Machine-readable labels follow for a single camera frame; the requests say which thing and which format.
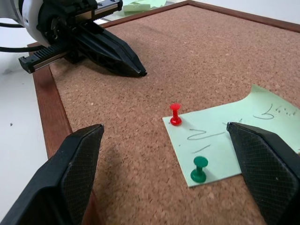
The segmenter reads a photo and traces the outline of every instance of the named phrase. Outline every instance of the light green paper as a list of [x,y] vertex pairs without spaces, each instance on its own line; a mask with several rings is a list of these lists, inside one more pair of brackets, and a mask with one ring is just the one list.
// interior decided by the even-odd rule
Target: light green paper
[[144,12],[149,11],[150,5],[149,4],[129,4],[126,6],[123,6],[124,12]]
[[138,3],[138,4],[141,4],[141,5],[150,5],[151,8],[153,7],[161,7],[161,6],[164,6],[165,3],[166,3],[166,0],[124,0],[123,1],[123,5],[126,6],[126,5],[129,5],[129,4],[135,4],[135,3]]
[[163,121],[189,187],[200,185],[190,177],[196,156],[206,157],[209,161],[203,169],[207,176],[205,183],[241,173],[226,131],[227,122],[240,122],[274,132],[295,152],[300,152],[300,110],[256,85],[252,85],[251,93],[243,100],[180,115],[182,124],[178,127],[170,124],[170,118],[164,117]]

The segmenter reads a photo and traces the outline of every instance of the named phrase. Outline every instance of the wooden board frame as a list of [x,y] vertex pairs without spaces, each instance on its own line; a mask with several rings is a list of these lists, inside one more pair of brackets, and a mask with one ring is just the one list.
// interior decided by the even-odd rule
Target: wooden board frame
[[[223,7],[217,7],[209,4],[187,0],[184,2],[172,4],[166,7],[157,8],[148,12],[125,17],[112,22],[102,24],[103,28],[112,27],[121,23],[126,23],[132,20],[140,19],[149,15],[154,15],[167,10],[182,6],[194,6],[206,10],[231,15],[241,19],[250,20],[257,23],[263,23],[269,26],[278,27],[281,29],[300,33],[300,25],[275,20],[263,16],[248,14],[236,10],[231,10]],[[33,73],[34,84],[37,93],[37,102],[42,121],[45,144],[48,157],[55,154],[56,150],[61,145],[62,141],[72,133],[64,106],[61,102],[59,92],[57,90],[54,78],[49,66],[46,66],[37,72]],[[97,210],[97,200],[94,191],[91,192],[90,201],[82,221],[83,225],[100,225],[103,224],[103,219]]]

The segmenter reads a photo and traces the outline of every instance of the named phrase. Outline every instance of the cork surface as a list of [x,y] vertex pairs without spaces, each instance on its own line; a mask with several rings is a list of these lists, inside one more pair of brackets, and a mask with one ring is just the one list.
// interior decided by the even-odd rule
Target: cork surface
[[300,107],[300,34],[193,6],[108,30],[133,48],[146,77],[88,60],[51,66],[72,129],[105,125],[94,183],[105,223],[265,224],[241,175],[187,187],[162,117],[173,102],[187,113],[240,100],[253,83]]

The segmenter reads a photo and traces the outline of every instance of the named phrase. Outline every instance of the white table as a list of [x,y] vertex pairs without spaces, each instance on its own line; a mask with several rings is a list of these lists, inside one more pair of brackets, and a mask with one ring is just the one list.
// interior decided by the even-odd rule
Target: white table
[[[202,2],[300,24],[298,0]],[[35,42],[25,29],[0,28],[0,33],[1,46],[22,47]],[[25,54],[0,52],[0,221],[35,171],[47,160],[32,75],[24,72],[18,63],[22,55]]]

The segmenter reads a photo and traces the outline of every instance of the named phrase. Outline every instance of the red push pin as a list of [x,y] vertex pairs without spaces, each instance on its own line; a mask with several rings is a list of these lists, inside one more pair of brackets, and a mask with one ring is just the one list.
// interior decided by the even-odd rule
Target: red push pin
[[170,109],[173,110],[173,117],[171,118],[170,122],[174,126],[179,126],[182,123],[182,120],[178,116],[178,110],[180,109],[181,105],[178,103],[173,103],[170,106]]

